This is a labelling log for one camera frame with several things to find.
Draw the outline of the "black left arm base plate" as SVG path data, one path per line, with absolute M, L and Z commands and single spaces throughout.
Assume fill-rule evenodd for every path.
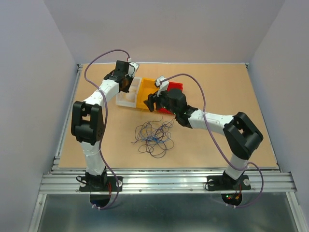
M 123 177 L 118 177 L 118 186 L 113 176 L 80 176 L 76 177 L 80 192 L 117 192 L 122 191 Z

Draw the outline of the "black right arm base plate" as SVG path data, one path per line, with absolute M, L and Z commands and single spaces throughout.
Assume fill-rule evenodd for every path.
M 209 175 L 204 188 L 208 191 L 250 190 L 251 184 L 247 175 L 241 175 L 237 180 L 225 175 Z

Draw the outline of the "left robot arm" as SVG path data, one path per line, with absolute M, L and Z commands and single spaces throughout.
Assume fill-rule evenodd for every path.
M 108 73 L 100 86 L 85 100 L 72 106 L 71 134 L 80 142 L 86 161 L 86 175 L 91 176 L 91 185 L 96 190 L 107 186 L 106 165 L 100 154 L 100 144 L 105 133 L 107 120 L 103 110 L 119 92 L 129 92 L 139 64 L 118 60 L 115 69 Z

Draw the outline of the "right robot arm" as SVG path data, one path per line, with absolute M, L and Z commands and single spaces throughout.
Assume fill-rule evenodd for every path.
M 222 183 L 228 189 L 239 184 L 239 178 L 245 171 L 249 158 L 264 139 L 260 130 L 244 112 L 238 112 L 234 116 L 204 113 L 190 106 L 186 96 L 176 88 L 149 94 L 143 103 L 151 112 L 162 108 L 170 111 L 183 127 L 207 130 L 214 141 L 213 133 L 225 136 L 232 152 L 231 159 L 224 157 L 228 166 Z

